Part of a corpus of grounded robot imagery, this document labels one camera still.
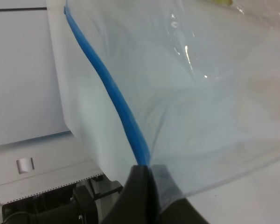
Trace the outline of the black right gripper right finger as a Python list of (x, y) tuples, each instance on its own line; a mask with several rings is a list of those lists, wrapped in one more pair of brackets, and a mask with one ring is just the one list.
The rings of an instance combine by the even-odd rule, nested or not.
[(165, 165), (151, 167), (151, 223), (206, 224), (202, 215), (182, 195)]

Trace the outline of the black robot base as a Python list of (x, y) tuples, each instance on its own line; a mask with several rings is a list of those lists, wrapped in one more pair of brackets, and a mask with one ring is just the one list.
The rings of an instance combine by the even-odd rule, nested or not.
[(105, 175), (0, 206), (0, 224), (99, 224), (123, 186)]

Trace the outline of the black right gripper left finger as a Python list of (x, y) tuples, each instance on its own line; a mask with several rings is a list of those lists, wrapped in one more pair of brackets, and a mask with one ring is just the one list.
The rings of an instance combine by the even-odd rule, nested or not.
[(118, 200), (103, 224), (157, 224), (160, 207), (155, 185), (147, 166), (137, 165), (131, 172)]

